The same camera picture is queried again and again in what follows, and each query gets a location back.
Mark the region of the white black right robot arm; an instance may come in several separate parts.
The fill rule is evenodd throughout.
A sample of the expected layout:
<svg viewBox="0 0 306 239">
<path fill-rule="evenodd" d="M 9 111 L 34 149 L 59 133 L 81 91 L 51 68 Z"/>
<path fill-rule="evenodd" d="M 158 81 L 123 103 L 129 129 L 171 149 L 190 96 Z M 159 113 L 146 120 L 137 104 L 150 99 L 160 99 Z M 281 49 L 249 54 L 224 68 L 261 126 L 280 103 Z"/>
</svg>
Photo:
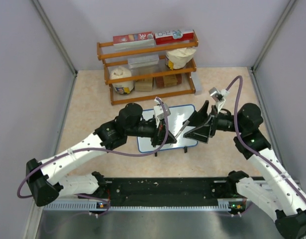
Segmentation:
<svg viewBox="0 0 306 239">
<path fill-rule="evenodd" d="M 209 101 L 194 111 L 183 122 L 192 127 L 184 138 L 207 143 L 218 130 L 236 133 L 233 139 L 237 150 L 262 175 L 271 188 L 268 192 L 243 171 L 231 171 L 226 178 L 226 192 L 232 197 L 242 196 L 252 201 L 275 223 L 285 239 L 306 236 L 306 193 L 282 166 L 271 144 L 260 132 L 263 123 L 260 108 L 253 103 L 244 104 L 234 115 L 216 106 L 208 113 Z"/>
</svg>

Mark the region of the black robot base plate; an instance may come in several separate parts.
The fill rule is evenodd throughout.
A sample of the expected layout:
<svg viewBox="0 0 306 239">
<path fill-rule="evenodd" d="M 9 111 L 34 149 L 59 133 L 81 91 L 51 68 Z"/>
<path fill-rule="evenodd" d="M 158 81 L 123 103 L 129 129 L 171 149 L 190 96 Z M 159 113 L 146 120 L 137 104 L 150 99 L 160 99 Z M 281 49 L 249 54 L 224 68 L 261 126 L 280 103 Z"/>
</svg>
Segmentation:
<svg viewBox="0 0 306 239">
<path fill-rule="evenodd" d="M 218 199 L 240 198 L 221 177 L 105 178 L 93 195 L 111 205 L 144 207 L 217 206 Z"/>
</svg>

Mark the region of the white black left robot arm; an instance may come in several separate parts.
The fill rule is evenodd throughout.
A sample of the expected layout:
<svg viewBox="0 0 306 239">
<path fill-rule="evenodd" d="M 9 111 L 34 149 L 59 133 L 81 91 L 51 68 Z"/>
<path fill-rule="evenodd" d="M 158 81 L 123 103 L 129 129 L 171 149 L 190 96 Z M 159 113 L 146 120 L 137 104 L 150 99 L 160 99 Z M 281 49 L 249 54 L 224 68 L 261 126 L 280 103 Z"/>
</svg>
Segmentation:
<svg viewBox="0 0 306 239">
<path fill-rule="evenodd" d="M 103 123 L 76 145 L 47 159 L 28 161 L 25 180 L 36 206 L 77 194 L 102 197 L 106 181 L 100 173 L 84 176 L 68 176 L 68 173 L 106 153 L 117 154 L 116 149 L 125 145 L 129 136 L 148 138 L 157 150 L 164 144 L 176 143 L 168 126 L 170 110 L 160 98 L 155 101 L 157 105 L 150 119 L 144 119 L 141 105 L 129 103 L 115 119 Z"/>
</svg>

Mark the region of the blue framed whiteboard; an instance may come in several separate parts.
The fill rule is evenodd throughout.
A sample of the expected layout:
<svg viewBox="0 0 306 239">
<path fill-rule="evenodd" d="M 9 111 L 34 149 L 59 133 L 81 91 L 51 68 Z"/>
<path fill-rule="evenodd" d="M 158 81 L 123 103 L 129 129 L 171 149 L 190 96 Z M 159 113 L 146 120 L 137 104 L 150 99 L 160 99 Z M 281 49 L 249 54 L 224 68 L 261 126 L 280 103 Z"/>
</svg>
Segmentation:
<svg viewBox="0 0 306 239">
<path fill-rule="evenodd" d="M 195 106 L 192 104 L 172 106 L 169 107 L 171 114 L 168 116 L 169 130 L 173 135 L 176 135 L 181 127 L 183 122 L 189 118 L 189 116 L 195 111 Z M 189 147 L 197 146 L 198 142 L 196 140 L 183 138 L 184 133 L 193 129 L 192 126 L 187 126 L 177 137 L 177 143 L 175 144 L 165 144 L 161 151 L 173 150 L 173 149 L 183 149 L 184 153 L 188 152 Z M 138 150 L 140 153 L 148 153 L 154 151 L 158 146 L 153 147 L 151 145 L 150 138 L 137 138 Z"/>
</svg>

